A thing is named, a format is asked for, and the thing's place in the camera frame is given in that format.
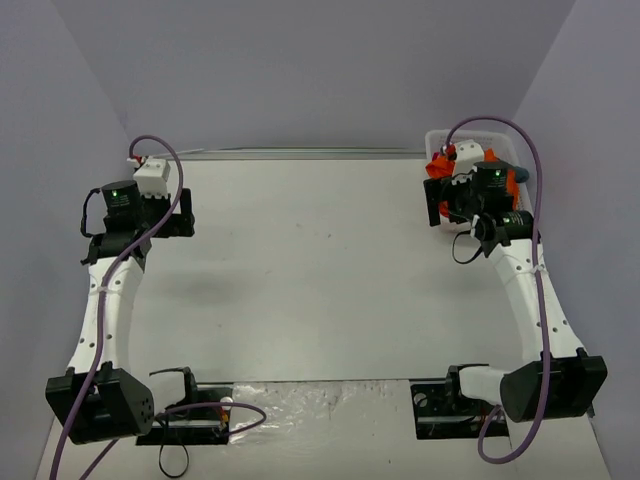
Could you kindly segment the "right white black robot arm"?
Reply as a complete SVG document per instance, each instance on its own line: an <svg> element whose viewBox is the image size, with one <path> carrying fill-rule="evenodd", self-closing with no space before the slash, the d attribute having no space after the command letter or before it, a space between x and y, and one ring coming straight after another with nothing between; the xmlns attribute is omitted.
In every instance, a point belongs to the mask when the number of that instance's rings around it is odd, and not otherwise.
<svg viewBox="0 0 640 480"><path fill-rule="evenodd" d="M480 251L494 266L514 313L523 364L512 371L488 365L451 368L443 389L446 406L465 413L479 400L501 406L514 422L580 417L591 407L607 376L605 361L587 353L564 315L546 270L534 217L514 205L510 171L500 161L478 162L466 174L424 181L432 226L440 207L448 221L467 224Z"/></svg>

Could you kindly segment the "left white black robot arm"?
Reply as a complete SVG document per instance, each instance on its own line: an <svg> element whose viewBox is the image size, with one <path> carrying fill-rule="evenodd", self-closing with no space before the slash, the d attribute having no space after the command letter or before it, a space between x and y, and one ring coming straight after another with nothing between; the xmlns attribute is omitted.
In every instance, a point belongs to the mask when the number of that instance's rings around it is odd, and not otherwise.
<svg viewBox="0 0 640 480"><path fill-rule="evenodd" d="M147 434L151 390L129 371L129 335L137 290L153 238L191 237L189 189L145 196L133 180L98 188L105 230L90 235L83 259L89 294L76 350L64 375L48 379L45 398L76 445Z"/></svg>

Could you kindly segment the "orange t shirt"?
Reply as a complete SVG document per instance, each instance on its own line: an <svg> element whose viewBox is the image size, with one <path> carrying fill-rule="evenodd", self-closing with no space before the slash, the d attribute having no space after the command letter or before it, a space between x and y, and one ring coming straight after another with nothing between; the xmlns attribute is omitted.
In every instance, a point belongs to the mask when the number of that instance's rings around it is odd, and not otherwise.
<svg viewBox="0 0 640 480"><path fill-rule="evenodd" d="M488 162L497 162L500 160L489 148L484 151L484 160ZM454 175L455 168L461 166L461 163L449 160L442 153L434 153L432 160L426 165L425 170L430 178L441 179ZM516 208L519 200L519 187L516 183L515 168L508 165L509 173L507 175L507 192L513 196L513 207Z"/></svg>

